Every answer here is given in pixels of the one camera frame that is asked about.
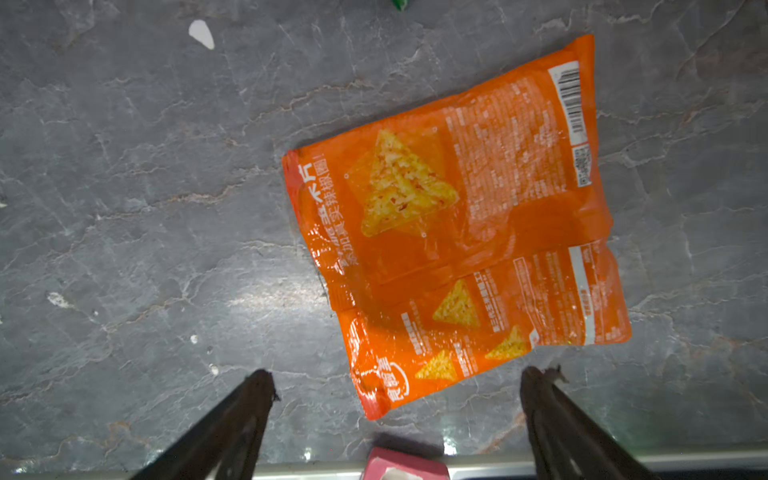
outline plastic packaging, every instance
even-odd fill
[[[537,345],[631,337],[597,151],[585,36],[284,157],[369,419]]]

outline pink box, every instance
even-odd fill
[[[376,447],[362,480],[450,480],[450,474],[441,462]]]

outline metal edge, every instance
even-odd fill
[[[681,452],[637,453],[636,458],[654,472],[741,468],[768,470],[768,445],[734,449],[688,449]],[[460,455],[440,459],[451,480],[522,477],[535,474],[530,452],[517,455]],[[253,480],[357,480],[365,462],[307,462],[257,465]],[[133,472],[73,472],[0,475],[21,480],[127,480]]]

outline marble countertop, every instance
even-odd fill
[[[140,468],[260,367],[264,462],[524,450],[520,372],[551,362],[631,449],[765,441],[766,22],[758,0],[3,2],[0,471]],[[367,421],[281,156],[586,32],[634,338]]]

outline triangular chip illustration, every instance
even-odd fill
[[[450,207],[458,192],[397,136],[380,130],[361,231],[373,237],[391,228]]]
[[[456,380],[456,369],[451,361],[451,353],[448,350],[441,350],[416,373],[416,378],[421,380]]]
[[[507,339],[485,355],[485,358],[489,360],[512,360],[525,355],[528,351],[528,343],[523,340],[520,329],[515,325]]]
[[[442,301],[432,315],[432,319],[436,322],[455,323],[467,327],[480,325],[475,305],[469,297],[469,289],[464,280],[454,284],[451,293]]]

